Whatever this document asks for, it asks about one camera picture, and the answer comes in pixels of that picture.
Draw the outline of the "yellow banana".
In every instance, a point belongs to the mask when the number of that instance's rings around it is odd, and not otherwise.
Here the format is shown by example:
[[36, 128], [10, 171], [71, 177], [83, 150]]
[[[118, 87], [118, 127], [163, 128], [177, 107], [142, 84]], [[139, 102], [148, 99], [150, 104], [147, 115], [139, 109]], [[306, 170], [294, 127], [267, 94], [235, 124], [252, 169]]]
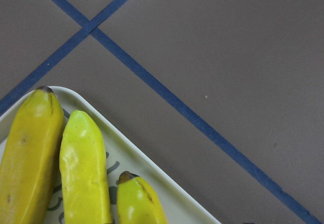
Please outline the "yellow banana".
[[168, 223], [154, 188], [129, 171], [119, 176], [116, 207], [119, 223]]
[[20, 106], [1, 161], [1, 223], [43, 223], [58, 174], [64, 123], [63, 109], [47, 86]]
[[113, 223], [103, 136], [84, 111], [72, 111], [67, 121], [59, 169], [65, 223]]

